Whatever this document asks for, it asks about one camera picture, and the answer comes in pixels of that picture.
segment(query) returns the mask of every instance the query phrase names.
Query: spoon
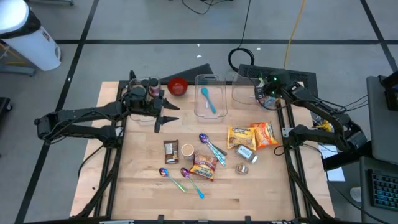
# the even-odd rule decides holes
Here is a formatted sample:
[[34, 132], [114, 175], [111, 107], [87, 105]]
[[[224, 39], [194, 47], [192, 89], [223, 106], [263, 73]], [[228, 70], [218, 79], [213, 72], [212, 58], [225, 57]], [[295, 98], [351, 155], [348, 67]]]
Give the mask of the spoon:
[[219, 160], [221, 165], [226, 166], [225, 156], [222, 155], [222, 153], [220, 153], [215, 147], [213, 147], [213, 145], [211, 143], [209, 143], [209, 141], [208, 141], [209, 137], [206, 134], [202, 133], [199, 135], [199, 139], [201, 142], [205, 143], [210, 148], [210, 150], [215, 155], [215, 157], [217, 157], [217, 159]]
[[201, 89], [201, 93], [206, 97], [207, 102], [209, 102], [209, 105], [210, 105], [210, 108], [211, 108], [211, 112], [213, 112], [213, 114], [216, 114], [217, 110], [216, 110], [216, 108], [214, 107], [213, 103], [210, 100], [209, 90], [207, 88], [202, 88]]
[[210, 144], [211, 146], [213, 146], [214, 148], [216, 148], [217, 150], [219, 150], [219, 152], [222, 153], [222, 155], [224, 155], [224, 156], [227, 155], [226, 151], [220, 149], [219, 147], [213, 145], [213, 144], [210, 142], [209, 136], [207, 136], [207, 134], [201, 133], [201, 134], [199, 135], [199, 138], [200, 138], [200, 141], [201, 141], [201, 142], [203, 142], [203, 143], [205, 143], [205, 144], [208, 143], [208, 144]]
[[182, 184], [178, 183], [171, 176], [169, 176], [169, 172], [166, 168], [160, 168], [159, 173], [162, 177], [168, 177], [173, 183], [175, 183], [175, 185], [177, 185], [182, 190], [182, 192], [187, 193], [187, 189]]
[[196, 186], [196, 184], [193, 183], [193, 181], [191, 180], [191, 178], [189, 178], [189, 171], [186, 168], [181, 168], [181, 175], [185, 178], [188, 178], [188, 180], [191, 182], [191, 184], [193, 185], [193, 187], [197, 190], [200, 198], [204, 199], [205, 195], [199, 190], [199, 188]]

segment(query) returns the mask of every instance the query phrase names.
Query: food package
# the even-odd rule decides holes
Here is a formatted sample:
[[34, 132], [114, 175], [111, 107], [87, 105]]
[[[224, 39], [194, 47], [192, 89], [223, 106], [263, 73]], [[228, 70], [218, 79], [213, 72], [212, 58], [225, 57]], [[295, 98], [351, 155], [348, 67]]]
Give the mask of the food package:
[[251, 150], [256, 150], [256, 128], [228, 128], [227, 148], [243, 145]]
[[214, 157], [201, 155], [196, 152], [193, 160], [193, 167], [189, 170], [189, 173], [206, 177], [208, 180], [214, 181], [217, 162], [218, 160]]
[[279, 144], [275, 139], [271, 122], [252, 123], [250, 126], [256, 128], [254, 133], [256, 135], [257, 149]]

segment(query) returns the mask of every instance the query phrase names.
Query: white trash can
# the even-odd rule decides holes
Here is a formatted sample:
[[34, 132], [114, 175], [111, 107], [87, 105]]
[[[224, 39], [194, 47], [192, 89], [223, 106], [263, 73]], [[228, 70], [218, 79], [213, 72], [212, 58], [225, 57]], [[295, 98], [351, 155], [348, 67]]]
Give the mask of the white trash can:
[[61, 49], [24, 0], [0, 0], [0, 39], [48, 71], [61, 64]]

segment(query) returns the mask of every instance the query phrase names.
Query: keyboard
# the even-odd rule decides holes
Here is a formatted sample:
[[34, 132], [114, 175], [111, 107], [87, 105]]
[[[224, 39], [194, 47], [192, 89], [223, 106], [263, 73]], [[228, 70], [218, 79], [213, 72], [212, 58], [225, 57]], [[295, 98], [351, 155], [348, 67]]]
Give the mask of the keyboard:
[[398, 211], [398, 177], [378, 170], [368, 170], [371, 205]]

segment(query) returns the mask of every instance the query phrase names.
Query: gray floor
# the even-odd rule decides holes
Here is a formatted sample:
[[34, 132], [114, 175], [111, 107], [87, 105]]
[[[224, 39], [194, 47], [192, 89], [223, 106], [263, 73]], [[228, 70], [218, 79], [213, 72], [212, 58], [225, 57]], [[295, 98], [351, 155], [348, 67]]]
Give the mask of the gray floor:
[[[195, 9], [206, 5], [185, 0]], [[398, 39], [394, 0], [368, 0], [376, 22], [387, 40]], [[31, 0], [30, 6], [56, 40], [81, 37], [93, 0], [63, 3]], [[100, 0], [88, 40], [240, 39], [248, 0], [213, 6], [208, 14], [196, 15], [179, 0]], [[300, 1], [252, 0], [246, 29], [247, 39], [288, 39], [299, 13]], [[360, 1], [307, 0], [295, 39], [377, 40]], [[10, 97], [14, 110], [2, 122], [0, 132], [0, 222], [12, 223], [42, 147], [33, 120], [53, 111], [77, 45], [61, 44], [62, 65], [33, 78], [0, 74], [0, 96]], [[64, 105], [68, 108], [95, 106], [101, 82], [123, 80], [133, 69], [140, 77], [165, 77], [204, 63], [222, 76], [230, 76], [227, 56], [236, 44], [86, 44], [78, 62]], [[249, 44], [256, 65], [282, 67], [284, 44]], [[398, 57], [398, 46], [389, 45]], [[234, 64], [249, 63], [247, 55], [236, 54]], [[380, 45], [292, 45], [287, 68], [315, 72], [321, 98], [347, 104], [366, 94], [365, 78], [389, 75], [392, 70]], [[370, 138], [368, 109], [350, 112]], [[50, 148], [37, 190], [25, 221], [67, 218], [70, 213], [77, 168], [86, 141], [66, 139]], [[343, 168], [345, 183], [333, 183], [348, 195], [359, 185], [359, 165]], [[360, 213], [331, 189], [336, 216], [360, 221]]]

